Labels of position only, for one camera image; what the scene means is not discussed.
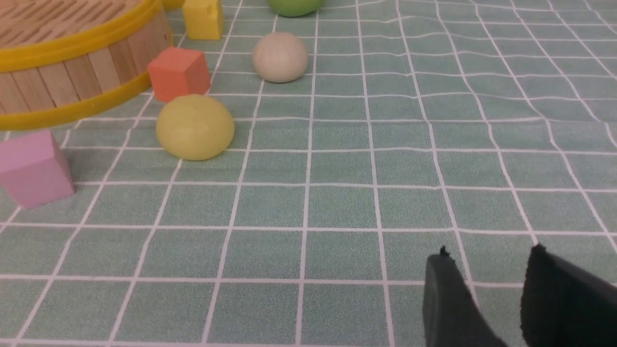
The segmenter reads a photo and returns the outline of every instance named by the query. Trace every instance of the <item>wooden block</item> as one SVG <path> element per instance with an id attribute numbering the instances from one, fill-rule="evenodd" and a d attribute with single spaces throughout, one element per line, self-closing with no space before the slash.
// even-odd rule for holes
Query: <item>wooden block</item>
<path id="1" fill-rule="evenodd" d="M 79 101 L 79 96 L 64 63 L 41 66 L 39 72 L 56 107 Z"/>
<path id="2" fill-rule="evenodd" d="M 0 103 L 8 114 L 30 111 L 10 72 L 0 73 Z"/>
<path id="3" fill-rule="evenodd" d="M 148 65 L 148 72 L 154 96 L 162 102 L 210 89 L 208 65 L 200 51 L 169 47 Z"/>
<path id="4" fill-rule="evenodd" d="M 182 5 L 186 36 L 191 40 L 220 40 L 225 31 L 221 0 L 186 0 Z"/>
<path id="5" fill-rule="evenodd" d="M 75 194 L 68 161 L 49 130 L 0 143 L 0 185 L 24 209 Z"/>

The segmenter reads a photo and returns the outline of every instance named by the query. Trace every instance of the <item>yellow rim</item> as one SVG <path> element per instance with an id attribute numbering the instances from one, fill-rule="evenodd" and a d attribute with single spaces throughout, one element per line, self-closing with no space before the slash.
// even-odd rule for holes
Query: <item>yellow rim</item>
<path id="1" fill-rule="evenodd" d="M 39 112 L 3 114 L 0 115 L 0 130 L 48 128 L 91 117 L 133 99 L 150 85 L 150 76 L 146 72 L 110 92 L 85 101 Z"/>
<path id="2" fill-rule="evenodd" d="M 165 11 L 170 12 L 182 7 L 184 0 L 163 0 L 163 8 Z"/>
<path id="3" fill-rule="evenodd" d="M 162 8 L 162 0 L 142 0 L 127 13 L 90 30 L 29 46 L 0 49 L 0 72 L 55 64 L 97 51 L 133 34 Z"/>

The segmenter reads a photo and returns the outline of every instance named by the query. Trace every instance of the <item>table surface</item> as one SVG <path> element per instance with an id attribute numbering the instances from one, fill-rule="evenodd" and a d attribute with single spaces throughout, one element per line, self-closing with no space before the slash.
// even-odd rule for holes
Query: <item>table surface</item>
<path id="1" fill-rule="evenodd" d="M 168 155 L 151 93 L 55 128 L 76 195 L 0 193 L 0 345 L 423 346 L 442 245 L 511 346 L 535 242 L 617 282 L 614 1 L 223 5 L 220 41 L 169 18 L 205 52 L 230 149 Z M 311 53 L 295 82 L 253 73 L 273 30 Z"/>

